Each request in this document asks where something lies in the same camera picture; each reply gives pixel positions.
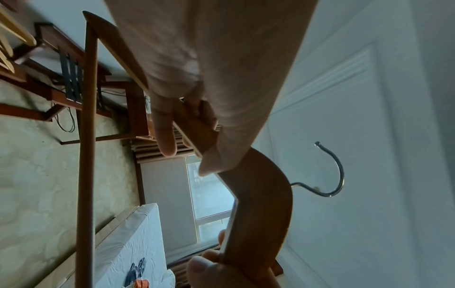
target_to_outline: hand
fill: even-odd
[[[105,0],[142,66],[158,146],[176,153],[173,108],[208,101],[221,131],[201,176],[234,168],[267,121],[317,0]]]
[[[218,236],[223,243],[225,231]],[[193,257],[188,262],[187,277],[193,288],[279,288],[279,284],[269,269],[267,276],[257,283],[251,282],[237,268],[218,263],[219,251],[207,250],[202,257]]]

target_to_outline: door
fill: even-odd
[[[333,198],[293,190],[278,260],[294,287],[454,282],[455,209],[408,1],[372,1],[297,62],[266,128],[290,182],[337,186],[316,141],[346,173]]]

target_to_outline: white bed sheet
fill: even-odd
[[[134,262],[145,258],[142,278],[158,288],[166,272],[163,236],[157,204],[143,205],[134,211],[95,250],[95,287],[123,287]],[[61,286],[74,287],[74,274]]]

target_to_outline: hanger hook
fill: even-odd
[[[335,160],[335,162],[337,163],[338,170],[340,172],[340,182],[338,183],[337,188],[335,190],[333,190],[332,192],[330,192],[330,193],[323,193],[323,192],[318,191],[318,190],[316,190],[316,189],[314,189],[314,188],[312,188],[312,187],[310,187],[310,186],[308,186],[306,184],[303,184],[301,182],[292,183],[291,184],[291,188],[300,186],[300,187],[303,187],[303,188],[313,192],[314,194],[322,196],[322,197],[335,196],[336,194],[340,193],[341,189],[343,189],[343,186],[345,185],[345,170],[343,169],[343,165],[341,164],[340,159],[338,159],[338,157],[332,151],[330,151],[329,149],[327,149],[324,146],[322,146],[321,142],[318,141],[318,142],[314,143],[314,145],[316,147],[318,147],[319,149],[321,149],[322,151],[324,151],[327,154],[329,154]]]

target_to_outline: beige floor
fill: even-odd
[[[0,81],[0,103],[41,110],[49,102]],[[116,122],[97,116],[97,135],[118,133]],[[60,123],[70,128],[68,111]],[[68,257],[75,246],[79,145],[50,123],[0,116],[0,287],[32,287]],[[95,223],[101,227],[138,205],[130,149],[120,141],[96,146]]]

